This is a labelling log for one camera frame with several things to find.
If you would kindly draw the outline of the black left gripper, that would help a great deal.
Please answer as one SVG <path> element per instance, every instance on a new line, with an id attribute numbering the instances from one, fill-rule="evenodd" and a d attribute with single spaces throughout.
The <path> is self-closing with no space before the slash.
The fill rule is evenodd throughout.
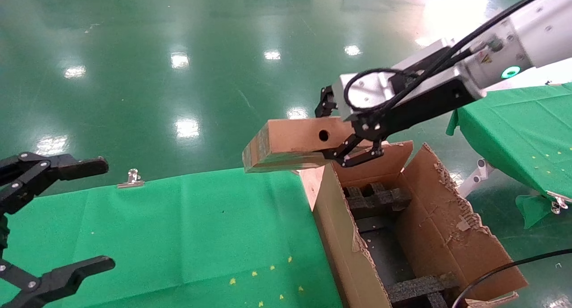
<path id="1" fill-rule="evenodd" d="M 70 154 L 41 156 L 30 152 L 1 160 L 0 164 L 0 255 L 8 247 L 8 218 L 45 192 L 56 181 L 72 181 L 105 174 L 109 164 L 103 157 L 77 160 Z M 90 276 L 116 267 L 108 256 L 98 256 L 53 269 L 35 277 L 20 267 L 2 259 L 0 277 L 16 286 L 20 292 L 3 308 L 42 308 L 45 305 L 76 294 L 82 282 Z"/>

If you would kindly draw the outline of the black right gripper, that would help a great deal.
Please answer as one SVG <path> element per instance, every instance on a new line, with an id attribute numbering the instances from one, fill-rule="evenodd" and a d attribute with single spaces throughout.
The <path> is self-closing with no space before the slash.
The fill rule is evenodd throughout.
<path id="1" fill-rule="evenodd" d="M 483 90 L 473 83 L 460 78 L 449 80 L 435 86 L 429 91 L 402 101 L 394 106 L 384 117 L 369 123 L 367 130 L 363 129 L 366 118 L 353 122 L 355 134 L 351 134 L 336 148 L 321 150 L 323 157 L 338 163 L 343 168 L 351 168 L 384 155 L 381 140 L 388 136 L 404 131 L 418 123 L 431 120 L 454 109 L 471 104 L 485 96 Z M 331 86 L 321 88 L 320 101 L 315 109 L 315 117 L 330 117 L 337 109 L 337 103 Z M 372 147 L 364 152 L 354 152 L 354 149 L 365 139 L 372 141 Z"/>

